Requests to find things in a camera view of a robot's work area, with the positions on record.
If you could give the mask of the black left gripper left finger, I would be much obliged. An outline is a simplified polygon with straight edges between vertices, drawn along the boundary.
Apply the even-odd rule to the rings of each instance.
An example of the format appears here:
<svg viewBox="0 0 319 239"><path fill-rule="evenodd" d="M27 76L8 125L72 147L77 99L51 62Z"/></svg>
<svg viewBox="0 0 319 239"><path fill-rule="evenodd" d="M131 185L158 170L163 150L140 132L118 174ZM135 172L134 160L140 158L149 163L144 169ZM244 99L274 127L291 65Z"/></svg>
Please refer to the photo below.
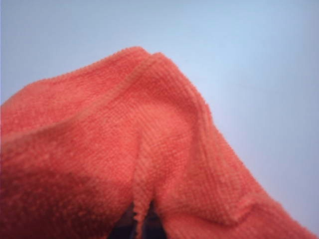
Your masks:
<svg viewBox="0 0 319 239"><path fill-rule="evenodd" d="M109 239L134 239L136 237L134 203L131 203L122 217L116 222Z"/></svg>

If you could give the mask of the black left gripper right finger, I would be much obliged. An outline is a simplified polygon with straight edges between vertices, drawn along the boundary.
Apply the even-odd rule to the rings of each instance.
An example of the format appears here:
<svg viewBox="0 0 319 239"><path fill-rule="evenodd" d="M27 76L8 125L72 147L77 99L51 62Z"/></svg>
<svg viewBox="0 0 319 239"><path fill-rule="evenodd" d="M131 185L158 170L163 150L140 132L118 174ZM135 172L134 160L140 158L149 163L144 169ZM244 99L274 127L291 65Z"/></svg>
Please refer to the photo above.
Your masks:
<svg viewBox="0 0 319 239"><path fill-rule="evenodd" d="M144 239L166 239L166 233L159 216L156 214L154 202L151 201L143 224Z"/></svg>

